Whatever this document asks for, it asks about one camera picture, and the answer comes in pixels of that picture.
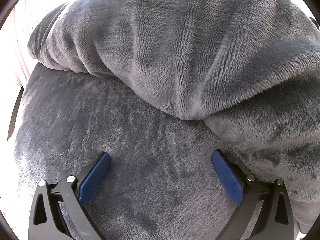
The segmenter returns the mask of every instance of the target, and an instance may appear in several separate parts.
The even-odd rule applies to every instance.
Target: blue rubber pad
[[[78,197],[81,206],[92,201],[109,169],[110,161],[110,155],[104,153],[81,183]]]
[[[240,206],[243,201],[243,185],[219,151],[214,151],[212,153],[211,160],[213,168],[230,200]]]

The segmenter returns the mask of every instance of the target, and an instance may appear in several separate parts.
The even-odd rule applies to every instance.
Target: silver screw
[[[255,180],[255,177],[254,177],[252,174],[248,174],[248,175],[247,175],[247,180],[248,180],[248,181],[254,181],[254,180]]]
[[[67,177],[67,182],[69,182],[69,183],[74,182],[75,179],[76,179],[76,177],[71,175],[71,176]]]
[[[282,180],[282,179],[277,179],[277,184],[278,184],[279,186],[282,186],[282,185],[283,185],[283,180]]]
[[[45,185],[45,181],[44,180],[41,180],[38,182],[38,186],[39,187],[43,187]]]

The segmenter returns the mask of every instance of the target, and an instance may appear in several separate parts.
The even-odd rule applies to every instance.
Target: plush fabric
[[[319,42],[289,0],[59,6],[28,43],[53,70],[39,66],[23,97],[21,196],[104,150],[112,169],[88,210],[107,239],[214,239],[235,209],[210,163],[221,148],[283,179],[307,232],[320,213]]]

